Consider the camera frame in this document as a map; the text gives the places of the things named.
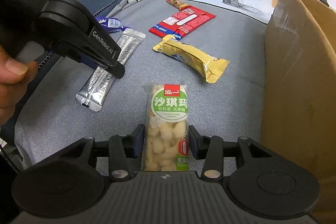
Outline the person's left hand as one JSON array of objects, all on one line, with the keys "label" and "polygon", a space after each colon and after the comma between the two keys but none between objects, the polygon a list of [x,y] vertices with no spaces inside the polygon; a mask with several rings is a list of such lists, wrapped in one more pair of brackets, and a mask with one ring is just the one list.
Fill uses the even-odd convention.
[{"label": "person's left hand", "polygon": [[11,58],[1,47],[0,74],[0,124],[3,126],[15,112],[15,105],[26,94],[28,84],[36,77],[38,64],[20,63]]}]

